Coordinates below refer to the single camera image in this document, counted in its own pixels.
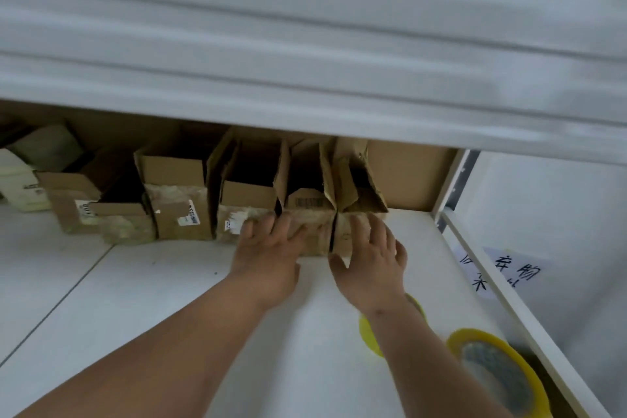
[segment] forearm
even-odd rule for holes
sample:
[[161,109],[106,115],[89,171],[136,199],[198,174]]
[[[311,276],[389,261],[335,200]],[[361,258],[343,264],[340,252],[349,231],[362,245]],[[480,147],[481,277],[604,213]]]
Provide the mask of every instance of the forearm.
[[201,417],[263,313],[227,278],[19,416]]
[[461,367],[408,301],[368,319],[408,418],[512,418]]

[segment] shelf surface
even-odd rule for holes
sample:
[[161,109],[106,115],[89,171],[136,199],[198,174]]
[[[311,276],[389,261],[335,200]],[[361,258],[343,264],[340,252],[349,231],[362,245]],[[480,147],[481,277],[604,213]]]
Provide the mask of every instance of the shelf surface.
[[[406,289],[438,335],[475,327],[502,337],[428,214],[393,210],[388,224],[410,253]],[[0,417],[198,297],[228,273],[232,254],[205,242],[113,248],[0,368]],[[388,367],[361,341],[359,315],[326,260],[301,263],[295,294],[250,338],[208,416],[403,416]]]
[[0,363],[110,248],[61,233],[51,212],[0,204]]

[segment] cardboard box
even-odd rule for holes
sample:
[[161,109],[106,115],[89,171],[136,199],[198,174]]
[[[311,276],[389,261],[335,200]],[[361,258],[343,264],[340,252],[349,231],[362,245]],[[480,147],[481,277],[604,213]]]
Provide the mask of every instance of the cardboard box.
[[127,170],[133,168],[130,150],[101,149],[87,153],[63,172],[37,171],[61,229],[65,233],[98,233],[98,217],[91,204],[100,200]]
[[178,129],[135,153],[160,239],[215,238],[220,173],[233,148],[231,129]]
[[106,243],[139,245],[157,238],[153,212],[136,169],[122,175],[102,198],[90,204]]
[[290,236],[311,225],[303,256],[327,256],[337,212],[331,165],[324,145],[304,140],[292,147],[285,212],[292,215]]
[[360,141],[347,149],[349,144],[347,139],[338,139],[333,157],[333,181],[338,211],[333,232],[333,252],[342,257],[352,254],[351,216],[357,216],[369,232],[367,214],[372,213],[385,219],[388,213],[388,206],[372,177],[367,144]]
[[258,218],[283,208],[289,170],[290,150],[286,140],[239,139],[223,173],[217,238],[236,242],[247,218]]
[[16,128],[6,133],[0,149],[0,191],[15,208],[29,212],[50,208],[48,196],[34,170],[60,172],[83,154],[62,124]]

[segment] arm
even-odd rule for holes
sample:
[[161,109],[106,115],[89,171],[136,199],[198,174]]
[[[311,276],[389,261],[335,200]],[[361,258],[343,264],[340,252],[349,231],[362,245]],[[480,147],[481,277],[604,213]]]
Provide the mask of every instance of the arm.
[[246,222],[224,280],[19,417],[203,416],[263,315],[294,291],[305,231],[288,240],[289,226],[287,215]]
[[342,294],[371,324],[394,377],[408,418],[512,418],[493,401],[407,300],[403,272],[407,252],[387,226],[369,216],[370,238],[351,218],[353,253],[347,268],[329,257]]

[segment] white wall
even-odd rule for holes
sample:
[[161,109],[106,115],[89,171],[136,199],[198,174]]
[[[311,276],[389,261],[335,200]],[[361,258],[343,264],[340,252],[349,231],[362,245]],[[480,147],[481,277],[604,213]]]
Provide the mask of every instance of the white wall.
[[[484,246],[555,262],[521,296],[610,414],[627,417],[627,168],[482,153],[456,210]],[[499,303],[484,304],[522,345]]]

